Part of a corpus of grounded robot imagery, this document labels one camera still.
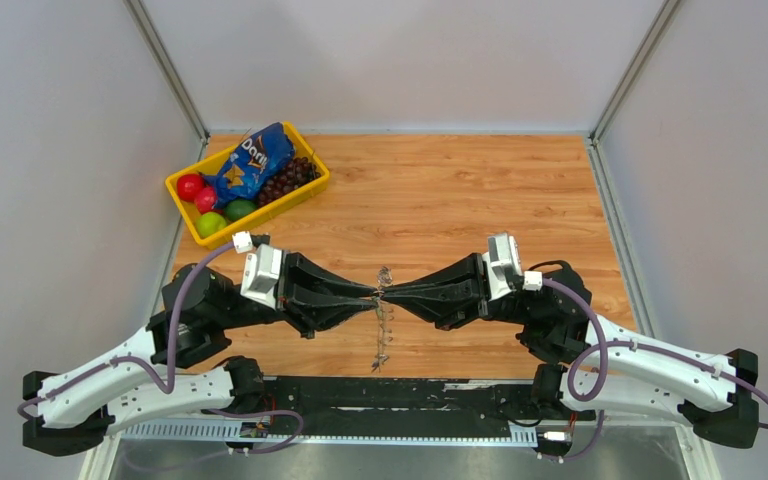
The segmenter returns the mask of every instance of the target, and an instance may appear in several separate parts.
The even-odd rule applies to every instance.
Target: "green apple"
[[[207,212],[196,220],[196,231],[201,238],[207,238],[227,226],[225,217],[216,212]]]

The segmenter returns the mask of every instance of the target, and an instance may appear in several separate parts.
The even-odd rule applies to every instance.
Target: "doritos logo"
[[[245,139],[241,145],[245,151],[249,153],[249,165],[260,169],[266,168],[267,153],[263,148],[263,137],[257,137],[257,140],[252,142],[251,137]]]

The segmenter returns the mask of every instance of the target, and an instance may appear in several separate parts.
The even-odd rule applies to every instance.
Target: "red apple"
[[[197,173],[188,173],[178,177],[178,198],[192,202],[198,192],[204,189],[204,179]]]
[[[196,204],[196,210],[199,213],[207,213],[213,210],[213,206],[218,200],[219,197],[216,196],[216,190],[213,187],[204,187],[196,194],[193,203]]]

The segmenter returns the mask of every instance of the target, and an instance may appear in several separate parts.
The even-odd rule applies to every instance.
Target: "wire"
[[[261,418],[264,415],[270,415],[270,416],[276,416],[276,417],[280,417],[280,416],[293,417],[298,421],[298,426],[296,427],[296,431],[293,432],[293,434],[290,435],[287,439],[266,448],[259,448],[259,449],[237,448],[233,450],[226,449],[218,452],[208,453],[207,455],[196,458],[189,462],[180,463],[178,465],[173,465],[171,467],[143,467],[141,465],[137,465],[130,458],[128,458],[128,453],[130,453],[129,451],[129,452],[123,453],[122,463],[127,465],[128,468],[131,468],[141,473],[164,473],[164,472],[171,472],[174,470],[189,468],[189,467],[198,465],[202,462],[205,462],[207,460],[212,460],[214,458],[227,456],[231,452],[242,453],[242,454],[272,453],[272,452],[277,452],[279,450],[283,450],[289,447],[290,444],[293,442],[293,440],[295,440],[296,437],[299,436],[299,434],[302,432],[302,429],[304,428],[304,418],[302,418],[301,415],[299,415],[298,413],[292,410],[269,410],[266,412],[258,412],[258,413],[228,413],[228,412],[223,412],[222,410],[210,410],[210,412],[223,417],[236,418],[236,419]]]
[[[570,432],[570,435],[572,435],[572,433],[575,432],[576,420],[578,420],[578,412],[572,412],[572,415],[570,415],[570,421],[567,424],[566,428],[564,428],[564,430]]]
[[[499,405],[496,406],[496,411],[500,415],[502,415],[502,417],[504,417],[505,420],[513,423],[514,425],[519,425],[520,427],[525,427],[525,428],[532,428],[532,427],[536,427],[537,425],[540,425],[540,422],[543,421],[543,412],[540,410],[540,405],[534,404],[537,407],[537,420],[530,423],[523,423],[523,422],[520,422],[519,420],[514,419],[512,415],[502,410],[502,407],[504,407],[509,403],[510,402],[508,401],[504,401],[500,403]]]
[[[530,268],[529,270],[533,270],[534,268],[537,268],[543,265],[555,264],[555,263],[559,264],[560,262],[553,261],[553,262],[543,262],[542,264],[539,263],[535,267]],[[570,289],[566,285],[556,282],[550,278],[544,278],[543,285],[549,288],[552,288],[553,290],[556,290],[560,293],[563,293],[566,296],[568,296],[570,299],[572,299],[573,302],[575,302],[582,309],[582,311],[584,311],[584,313],[587,315],[587,319],[593,325],[593,329],[596,333],[597,344],[581,352],[581,354],[575,359],[575,361],[573,361],[572,365],[570,365],[570,373],[569,375],[567,375],[567,390],[569,390],[570,395],[572,395],[572,397],[575,398],[576,400],[588,402],[590,400],[593,400],[593,398],[595,398],[599,394],[599,392],[602,391],[602,387],[604,387],[605,380],[607,379],[607,376],[608,376],[608,348],[609,347],[639,348],[641,350],[647,350],[647,351],[654,352],[666,357],[673,358],[675,360],[682,361],[684,363],[697,367],[702,371],[715,374],[715,375],[717,374],[716,369],[714,367],[707,365],[703,362],[700,362],[696,359],[682,355],[680,353],[673,352],[672,350],[668,350],[666,348],[658,347],[655,345],[646,345],[641,343],[638,343],[637,345],[635,345],[633,342],[622,341],[622,340],[613,340],[611,342],[607,342],[605,340],[605,331],[602,329],[602,325],[599,323],[599,319],[596,316],[596,312],[593,311],[593,308],[591,308],[590,305],[588,305],[587,302],[584,301],[583,298],[581,298],[581,296],[579,296],[577,293],[575,293],[572,289]],[[578,369],[581,367],[581,364],[584,362],[584,360],[589,355],[597,351],[599,352],[599,370],[597,373],[596,382],[594,383],[593,388],[590,390],[590,392],[582,395],[578,393],[575,389],[575,374],[578,372]],[[751,392],[753,395],[760,398],[768,406],[768,395],[762,392],[760,389],[758,389],[754,385],[752,385],[751,383],[726,372],[720,372],[719,375],[722,378],[745,388],[746,390]],[[602,432],[604,421],[605,421],[605,412],[600,411],[599,418],[596,423],[596,432],[594,433],[590,441],[587,443],[587,446],[585,446],[580,452],[574,455],[570,455],[568,457],[563,457],[563,458],[565,460],[575,460],[577,458],[583,457],[588,452],[590,452],[590,450],[596,444],[597,438]],[[758,427],[768,430],[768,423],[759,422]],[[547,457],[551,460],[556,460],[558,462],[562,461],[560,457],[555,457],[552,455],[547,455]]]
[[[278,401],[277,401],[277,400],[275,400],[275,395],[272,395],[272,394],[270,393],[270,394],[269,394],[269,396],[270,396],[270,397],[272,397],[272,410],[275,410],[275,409],[276,409],[276,407],[278,406]],[[274,416],[274,415],[271,415],[271,416],[269,417],[269,428],[272,428],[272,427],[274,427],[274,426],[275,426],[275,416]]]
[[[549,460],[552,460],[558,463],[562,463],[570,460],[577,460],[579,458],[582,458],[588,453],[590,453],[590,451],[593,450],[593,447],[596,446],[596,441],[599,439],[599,436],[602,434],[602,428],[604,426],[605,426],[605,411],[599,410],[599,414],[596,418],[596,431],[593,432],[593,436],[590,437],[590,441],[587,442],[587,445],[585,445],[584,448],[581,449],[581,451],[565,457],[559,457],[555,455],[543,455],[543,456],[548,458]]]
[[[563,293],[572,299],[572,301],[575,302],[575,304],[587,315],[587,319],[590,321],[590,324],[593,325],[593,330],[596,332],[597,344],[595,347],[599,350],[599,372],[596,374],[596,382],[593,384],[593,388],[585,394],[578,393],[578,391],[575,390],[574,380],[572,379],[573,374],[567,376],[567,380],[569,381],[567,386],[569,387],[570,395],[580,402],[589,402],[599,395],[599,392],[602,391],[602,387],[605,386],[605,381],[608,379],[608,348],[605,346],[605,331],[602,329],[602,324],[599,323],[599,319],[596,317],[596,312],[593,311],[593,308],[591,308],[590,305],[588,305],[587,302],[571,288],[560,282],[556,282],[551,278],[544,278],[543,285]]]
[[[537,270],[540,267],[546,267],[549,265],[560,265],[561,268],[563,269],[572,270],[572,267],[570,267],[570,264],[563,260],[549,260],[548,262],[535,263],[534,265],[528,267],[528,270]]]
[[[214,410],[209,410],[209,412],[215,413],[216,415],[221,415],[227,418],[238,418],[238,419],[261,418],[264,415],[274,415],[276,417],[293,417],[299,422],[298,425],[296,426],[296,431],[293,432],[292,435],[276,443],[275,445],[271,445],[266,448],[258,448],[256,450],[236,449],[235,452],[237,453],[262,454],[262,453],[272,453],[272,452],[277,452],[279,450],[283,450],[289,447],[290,444],[293,443],[293,440],[295,440],[296,437],[298,437],[302,433],[302,429],[304,429],[304,418],[302,418],[301,415],[299,415],[297,412],[294,412],[292,410],[270,410],[267,412],[258,412],[258,413],[228,413],[228,412],[223,412],[222,410],[214,409]]]
[[[613,340],[610,342],[607,342],[605,344],[606,348],[614,348],[614,347],[628,347],[628,348],[634,348],[634,342],[624,341],[624,340]],[[704,372],[708,372],[711,374],[716,374],[716,369],[706,363],[700,362],[699,360],[696,360],[695,358],[691,358],[685,355],[682,355],[680,353],[673,352],[672,350],[668,350],[666,348],[658,347],[655,345],[647,345],[643,343],[638,343],[637,348],[640,350],[647,350],[650,352],[657,353],[659,355],[663,355],[665,357],[670,357],[675,360],[679,360],[681,362],[687,363],[688,365],[692,365]],[[592,353],[596,352],[597,348],[596,346],[592,346],[588,348],[587,350],[581,352],[581,355],[578,356],[578,358],[575,359],[574,362],[572,362],[572,365],[570,365],[570,374],[567,375],[567,386],[570,385],[570,383],[575,383],[575,372],[578,370],[579,367],[581,367],[581,364],[584,362],[584,360],[591,355]],[[720,372],[720,376],[724,379],[739,385],[746,390],[749,390],[753,395],[757,396],[761,399],[764,403],[768,406],[768,395],[761,390],[758,389],[755,385],[752,385],[751,383],[747,382],[746,380],[743,380],[741,378],[735,377],[734,375],[726,372]],[[768,430],[768,423],[758,423],[759,428],[763,428]]]
[[[216,257],[233,248],[234,242],[228,242],[207,254],[192,268],[192,270],[190,270],[190,272],[184,278],[184,281],[181,283],[181,288],[178,290],[178,296],[175,297],[175,303],[172,305],[172,314],[170,315],[169,319],[169,337],[166,341],[166,383],[163,382],[163,379],[148,362],[139,357],[132,355],[113,357],[110,359],[109,363],[100,363],[88,369],[87,371],[78,374],[71,380],[65,382],[63,385],[54,388],[41,396],[37,396],[22,402],[16,409],[17,413],[19,413],[19,415],[21,415],[25,420],[32,420],[34,418],[33,415],[26,411],[28,407],[38,405],[44,400],[49,400],[56,397],[57,395],[60,395],[76,384],[92,377],[102,370],[105,370],[109,366],[116,367],[119,364],[125,362],[134,363],[143,368],[143,370],[145,370],[148,376],[151,377],[151,380],[157,385],[157,388],[159,388],[161,392],[166,394],[172,393],[172,391],[175,389],[175,359],[178,353],[178,323],[181,319],[181,309],[183,308],[184,298],[187,296],[187,292],[189,291],[199,272],[201,272],[207,266],[207,264],[213,261]]]

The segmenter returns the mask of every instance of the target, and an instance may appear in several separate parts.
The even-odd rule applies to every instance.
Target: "white wall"
[[[758,353],[768,393],[768,2],[685,2],[604,147],[661,335]],[[768,477],[768,431],[716,455]]]
[[[197,139],[120,1],[0,2],[0,479],[75,478],[21,446],[22,376],[144,323]]]
[[[211,129],[588,130],[661,0],[147,0]]]

